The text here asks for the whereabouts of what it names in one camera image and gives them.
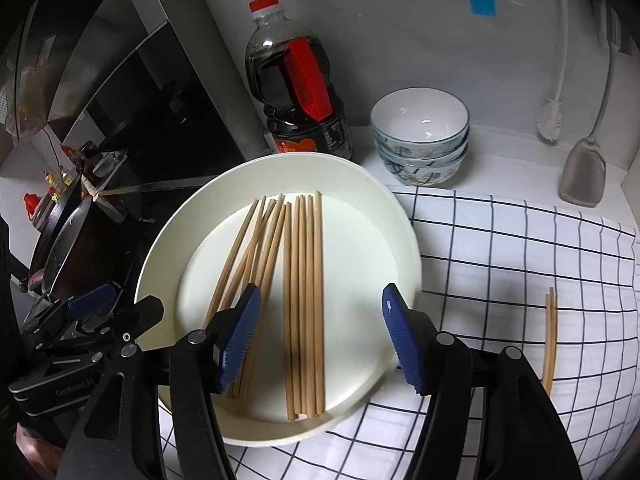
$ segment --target bottle label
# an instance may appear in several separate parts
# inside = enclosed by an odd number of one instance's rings
[[[332,120],[318,124],[318,127],[297,136],[274,133],[273,139],[280,153],[320,152],[353,161],[351,137],[343,114],[338,114]]]

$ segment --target spatula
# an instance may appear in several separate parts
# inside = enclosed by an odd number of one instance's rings
[[[600,203],[607,174],[602,149],[596,142],[596,134],[607,109],[616,54],[620,50],[620,20],[608,2],[607,42],[609,43],[609,71],[598,116],[588,137],[579,140],[569,152],[560,180],[560,198],[565,202],[584,207],[596,207]]]

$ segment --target black wire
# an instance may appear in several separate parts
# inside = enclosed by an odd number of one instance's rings
[[[46,130],[46,128],[43,128],[43,131],[47,134],[47,139],[49,139],[49,144],[51,145],[51,151],[53,151],[53,155],[56,157],[56,162],[58,164],[57,170],[58,170],[58,174],[60,175],[60,179],[64,180],[64,178],[62,177],[62,171],[60,171],[60,160],[58,158],[58,154],[56,153],[56,149],[53,147],[53,142],[51,142],[51,137],[49,136],[49,132]]]

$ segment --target white ceramic bowl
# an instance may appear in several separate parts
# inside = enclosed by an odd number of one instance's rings
[[[454,95],[435,88],[405,88],[384,96],[371,110],[371,126],[390,152],[436,158],[460,145],[469,111]]]
[[[138,339],[143,349],[151,349],[202,327],[217,277],[254,198],[282,192],[290,201],[316,190],[323,194],[327,411],[287,422],[280,256],[264,306],[248,412],[235,415],[226,396],[212,397],[227,443],[290,444],[329,429],[362,405],[396,365],[382,317],[383,287],[397,283],[409,306],[421,289],[415,233],[390,191],[358,165],[321,153],[284,153],[233,168],[198,190],[167,222],[146,257],[136,300],[153,294],[165,309],[162,321]],[[167,387],[161,387],[160,397],[171,407]]]
[[[468,133],[463,137],[460,145],[448,155],[439,156],[437,158],[408,158],[406,156],[398,155],[397,153],[390,152],[378,137],[378,134],[374,132],[373,143],[379,152],[384,153],[385,157],[398,164],[408,164],[415,166],[416,168],[429,168],[431,166],[444,166],[453,162],[465,151],[468,139]]]
[[[395,175],[403,184],[408,186],[436,186],[451,178],[459,170],[467,150],[468,146],[465,146],[462,154],[456,160],[447,162],[442,166],[428,166],[426,168],[391,160],[381,149],[378,149],[378,155],[389,172]]]

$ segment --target white brush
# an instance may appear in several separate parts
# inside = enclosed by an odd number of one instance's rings
[[[547,99],[545,105],[538,111],[536,118],[536,126],[540,135],[546,140],[556,142],[560,137],[562,129],[562,111],[560,110],[560,94],[562,93],[562,84],[564,83],[564,72],[566,71],[566,58],[569,50],[569,4],[567,0],[560,0],[560,8],[562,15],[562,65],[560,68],[560,77],[558,78],[558,86],[556,87],[556,95],[553,99]]]

